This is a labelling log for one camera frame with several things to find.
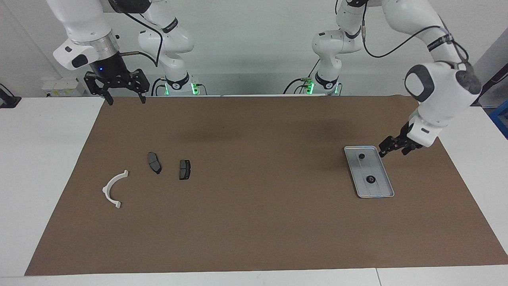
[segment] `small black round object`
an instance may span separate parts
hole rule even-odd
[[[376,182],[376,177],[374,176],[367,176],[367,183],[374,184]]]

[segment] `metal tray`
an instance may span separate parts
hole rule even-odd
[[[375,146],[347,146],[344,152],[359,197],[380,198],[395,195]]]

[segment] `brown mat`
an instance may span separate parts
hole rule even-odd
[[[415,107],[402,96],[115,98],[26,275],[508,264],[439,141],[384,159],[394,198],[356,196],[344,146],[396,135]],[[124,169],[116,209],[102,187]]]

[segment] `white plastic bracket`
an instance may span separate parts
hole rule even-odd
[[[123,173],[121,174],[118,174],[116,176],[114,176],[109,182],[108,184],[102,188],[102,192],[104,193],[104,195],[106,195],[106,199],[108,199],[108,201],[112,202],[113,204],[115,204],[116,208],[119,209],[120,208],[120,205],[122,204],[121,202],[119,201],[115,201],[113,200],[110,195],[109,195],[109,191],[111,190],[111,187],[113,186],[114,183],[116,183],[118,180],[120,179],[123,179],[123,178],[126,178],[127,176],[129,175],[129,171],[125,170]]]

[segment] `blue object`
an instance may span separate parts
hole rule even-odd
[[[499,131],[508,139],[508,100],[490,113],[489,117]]]

